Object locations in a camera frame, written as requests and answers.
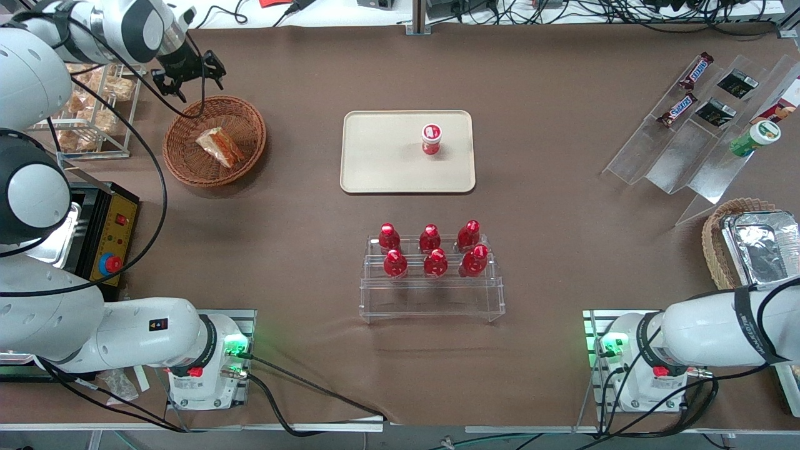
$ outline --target green bottle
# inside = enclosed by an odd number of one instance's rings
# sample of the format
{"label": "green bottle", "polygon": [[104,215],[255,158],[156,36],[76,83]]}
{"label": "green bottle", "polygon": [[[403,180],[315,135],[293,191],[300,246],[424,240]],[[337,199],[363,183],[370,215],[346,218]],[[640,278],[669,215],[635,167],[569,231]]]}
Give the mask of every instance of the green bottle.
{"label": "green bottle", "polygon": [[744,135],[739,136],[730,143],[730,151],[737,156],[748,156],[755,149],[770,145],[781,137],[781,129],[776,123],[762,120],[756,123]]}

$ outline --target brown table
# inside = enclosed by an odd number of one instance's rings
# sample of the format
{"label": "brown table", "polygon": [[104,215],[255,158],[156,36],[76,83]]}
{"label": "brown table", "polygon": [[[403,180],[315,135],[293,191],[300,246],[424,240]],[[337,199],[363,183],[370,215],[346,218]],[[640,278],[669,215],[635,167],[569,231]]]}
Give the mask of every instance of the brown table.
{"label": "brown table", "polygon": [[[666,307],[714,288],[699,223],[672,228],[693,198],[600,175],[641,118],[701,51],[726,66],[795,54],[790,40],[636,26],[437,26],[196,33],[226,64],[224,94],[252,102],[270,131],[263,164],[233,186],[199,190],[167,174],[157,244],[127,277],[134,297],[198,308],[257,308],[255,352],[400,424],[569,427],[588,367],[581,311]],[[213,83],[209,92],[217,88]],[[197,83],[188,90],[198,96]],[[173,115],[149,95],[136,125],[153,148]],[[474,120],[477,186],[468,195],[347,195],[338,186],[342,119],[351,110],[463,109]],[[800,115],[759,152],[731,192],[800,211],[794,150]],[[134,144],[126,161],[82,164],[144,200],[136,240],[158,218],[158,184]],[[415,233],[482,222],[503,270],[508,311],[472,319],[358,316],[363,243],[385,221]],[[290,422],[362,412],[264,375]],[[140,401],[161,411],[152,389]],[[4,423],[118,422],[56,386],[0,386]],[[649,422],[658,429],[666,419]],[[260,392],[191,426],[274,423]],[[800,429],[767,374],[726,381],[698,426]]]}

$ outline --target wicker basket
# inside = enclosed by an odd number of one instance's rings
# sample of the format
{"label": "wicker basket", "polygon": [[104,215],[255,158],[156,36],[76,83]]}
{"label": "wicker basket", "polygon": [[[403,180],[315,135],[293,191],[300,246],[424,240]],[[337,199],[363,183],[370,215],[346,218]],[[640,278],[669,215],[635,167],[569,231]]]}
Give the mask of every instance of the wicker basket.
{"label": "wicker basket", "polygon": [[775,211],[775,205],[759,199],[733,199],[720,205],[702,227],[702,253],[706,257],[708,270],[718,289],[733,289],[742,285],[739,283],[738,275],[728,264],[726,245],[719,229],[719,220],[724,215],[748,211]]}
{"label": "wicker basket", "polygon": [[[200,102],[183,112],[196,115]],[[230,169],[204,151],[194,140],[206,130],[222,127],[236,142],[245,159]],[[166,131],[164,161],[175,178],[191,186],[215,187],[241,178],[253,168],[266,146],[266,126],[258,110],[248,102],[228,95],[206,97],[197,119],[178,116]]]}

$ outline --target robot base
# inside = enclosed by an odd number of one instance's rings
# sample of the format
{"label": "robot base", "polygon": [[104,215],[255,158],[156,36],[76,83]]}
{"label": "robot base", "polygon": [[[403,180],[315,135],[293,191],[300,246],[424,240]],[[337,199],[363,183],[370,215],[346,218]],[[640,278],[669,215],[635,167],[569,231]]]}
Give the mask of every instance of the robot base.
{"label": "robot base", "polygon": [[226,354],[226,337],[241,335],[227,315],[209,314],[217,330],[217,344],[200,376],[175,376],[170,373],[170,394],[179,409],[227,409],[234,399],[239,380],[221,376],[223,368],[242,368],[242,360]]}
{"label": "robot base", "polygon": [[[595,342],[598,355],[608,350],[607,344],[621,350],[616,356],[601,359],[599,368],[601,385],[614,370],[630,367],[634,362],[636,355],[641,350],[636,335],[639,323],[643,318],[644,315],[637,313],[621,315],[608,327],[606,334]],[[607,400],[609,404],[613,404],[614,398],[618,399],[617,409],[624,412],[648,412],[672,391],[686,385],[686,373],[675,377],[657,377],[653,375],[653,368],[643,358],[639,358],[631,370],[624,386],[622,386],[622,379],[625,377],[625,373],[613,375],[610,385],[614,389],[615,397]],[[683,395],[680,394],[673,397],[655,411],[680,412],[682,397]]]}

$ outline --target yellow panel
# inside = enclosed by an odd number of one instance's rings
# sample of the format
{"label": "yellow panel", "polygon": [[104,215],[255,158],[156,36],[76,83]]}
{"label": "yellow panel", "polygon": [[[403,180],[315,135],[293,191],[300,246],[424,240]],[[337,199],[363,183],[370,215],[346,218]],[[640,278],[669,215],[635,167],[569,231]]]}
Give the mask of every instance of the yellow panel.
{"label": "yellow panel", "polygon": [[[98,252],[94,255],[94,266],[92,267],[90,281],[95,281],[103,277],[98,265],[100,264],[100,257],[106,253],[119,256],[122,258],[123,263],[125,262],[128,246],[130,245],[130,235],[134,229],[134,220],[136,219],[137,212],[138,206],[136,203],[131,202],[119,194],[114,194],[114,196],[111,197],[111,205],[106,215],[106,222],[103,224]],[[124,224],[117,223],[117,215],[125,218]],[[119,284],[119,277],[115,276],[104,282],[104,284],[117,286]]]}

